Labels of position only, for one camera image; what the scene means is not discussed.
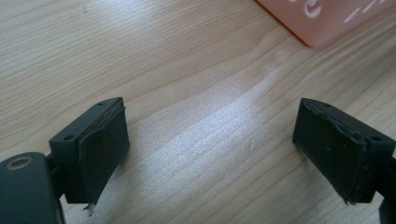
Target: black 3d printed part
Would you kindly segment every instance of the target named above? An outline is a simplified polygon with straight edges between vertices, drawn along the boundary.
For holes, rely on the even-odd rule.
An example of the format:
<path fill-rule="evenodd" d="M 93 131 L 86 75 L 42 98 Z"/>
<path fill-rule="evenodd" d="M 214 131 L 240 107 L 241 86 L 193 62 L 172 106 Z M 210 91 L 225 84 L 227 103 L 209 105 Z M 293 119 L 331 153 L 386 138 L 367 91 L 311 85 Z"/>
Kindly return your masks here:
<path fill-rule="evenodd" d="M 46 157 L 23 153 L 0 163 L 0 223 L 64 223 Z"/>
<path fill-rule="evenodd" d="M 389 164 L 395 141 L 343 111 L 302 99 L 293 142 L 350 203 L 369 203 L 379 167 Z"/>
<path fill-rule="evenodd" d="M 69 203 L 95 203 L 129 149 L 122 98 L 100 102 L 49 140 L 52 157 L 66 173 Z"/>

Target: wood grain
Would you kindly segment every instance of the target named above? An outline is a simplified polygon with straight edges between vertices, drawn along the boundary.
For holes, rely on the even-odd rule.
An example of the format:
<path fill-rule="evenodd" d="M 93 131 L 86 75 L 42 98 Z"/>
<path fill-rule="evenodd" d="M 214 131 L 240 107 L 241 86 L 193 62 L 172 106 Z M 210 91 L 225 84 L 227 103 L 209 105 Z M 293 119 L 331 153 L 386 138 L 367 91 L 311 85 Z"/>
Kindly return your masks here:
<path fill-rule="evenodd" d="M 396 139 L 396 8 L 305 46 L 255 1 L 2 1 L 0 159 L 122 96 L 131 150 L 68 223 L 378 223 L 291 142 L 301 97 Z"/>

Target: orange box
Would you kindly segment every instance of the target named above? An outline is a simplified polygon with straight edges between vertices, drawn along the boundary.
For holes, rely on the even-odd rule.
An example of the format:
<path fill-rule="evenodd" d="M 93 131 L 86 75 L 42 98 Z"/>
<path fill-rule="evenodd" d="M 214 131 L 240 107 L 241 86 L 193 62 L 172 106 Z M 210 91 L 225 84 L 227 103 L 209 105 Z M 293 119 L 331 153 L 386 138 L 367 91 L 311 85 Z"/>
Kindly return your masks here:
<path fill-rule="evenodd" d="M 396 0 L 258 0 L 309 46 L 320 46 Z"/>

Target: light wood surface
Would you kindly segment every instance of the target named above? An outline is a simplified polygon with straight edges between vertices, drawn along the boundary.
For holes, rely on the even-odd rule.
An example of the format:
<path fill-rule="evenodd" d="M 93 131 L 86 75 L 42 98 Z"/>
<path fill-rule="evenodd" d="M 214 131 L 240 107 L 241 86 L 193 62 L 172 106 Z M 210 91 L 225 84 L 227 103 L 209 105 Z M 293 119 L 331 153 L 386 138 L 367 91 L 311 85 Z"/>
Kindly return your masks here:
<path fill-rule="evenodd" d="M 255 1 L 0 2 L 0 161 L 122 96 L 130 152 L 67 223 L 378 223 L 291 142 L 301 97 L 396 139 L 396 8 L 322 49 Z"/>

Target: screw hole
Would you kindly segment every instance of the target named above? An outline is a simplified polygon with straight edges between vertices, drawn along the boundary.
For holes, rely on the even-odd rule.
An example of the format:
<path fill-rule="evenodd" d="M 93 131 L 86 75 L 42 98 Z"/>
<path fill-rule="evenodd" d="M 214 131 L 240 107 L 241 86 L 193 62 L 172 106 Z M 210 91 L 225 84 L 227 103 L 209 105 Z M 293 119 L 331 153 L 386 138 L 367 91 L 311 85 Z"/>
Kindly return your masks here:
<path fill-rule="evenodd" d="M 372 137 L 372 139 L 374 140 L 374 141 L 376 141 L 376 142 L 380 142 L 380 141 L 382 141 L 382 139 L 380 138 L 380 137 Z"/>
<path fill-rule="evenodd" d="M 321 3 L 319 0 L 308 0 L 305 4 L 305 14 L 310 18 L 315 18 L 320 14 Z"/>
<path fill-rule="evenodd" d="M 74 135 L 69 134 L 69 135 L 67 135 L 67 136 L 64 137 L 64 141 L 71 140 L 73 137 L 74 137 Z"/>
<path fill-rule="evenodd" d="M 8 170 L 18 170 L 27 165 L 29 165 L 33 161 L 32 157 L 19 157 L 7 164 Z"/>

